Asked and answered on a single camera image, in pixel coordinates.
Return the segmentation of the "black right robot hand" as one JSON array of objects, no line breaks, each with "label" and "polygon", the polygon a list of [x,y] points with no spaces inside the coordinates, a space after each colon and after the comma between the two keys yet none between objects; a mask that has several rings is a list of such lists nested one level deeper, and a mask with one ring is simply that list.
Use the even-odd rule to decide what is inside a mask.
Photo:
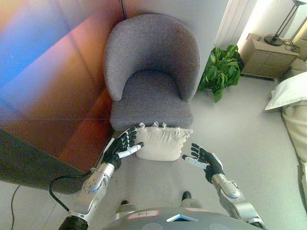
[{"label": "black right robot hand", "polygon": [[205,148],[196,143],[192,143],[190,149],[191,156],[183,154],[182,159],[193,166],[203,169],[205,172],[205,178],[209,183],[212,183],[212,177],[214,175],[225,175],[223,164],[214,153],[208,152]]}]

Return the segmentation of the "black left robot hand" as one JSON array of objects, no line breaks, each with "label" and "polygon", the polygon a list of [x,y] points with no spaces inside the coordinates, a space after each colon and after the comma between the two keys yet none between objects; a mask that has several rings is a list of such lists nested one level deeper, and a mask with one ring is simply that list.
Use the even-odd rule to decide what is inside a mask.
[{"label": "black left robot hand", "polygon": [[131,127],[124,131],[119,137],[115,138],[105,151],[102,163],[109,163],[114,166],[114,170],[118,170],[121,166],[121,158],[129,156],[139,151],[143,146],[143,142],[135,144],[137,137],[136,127]]}]

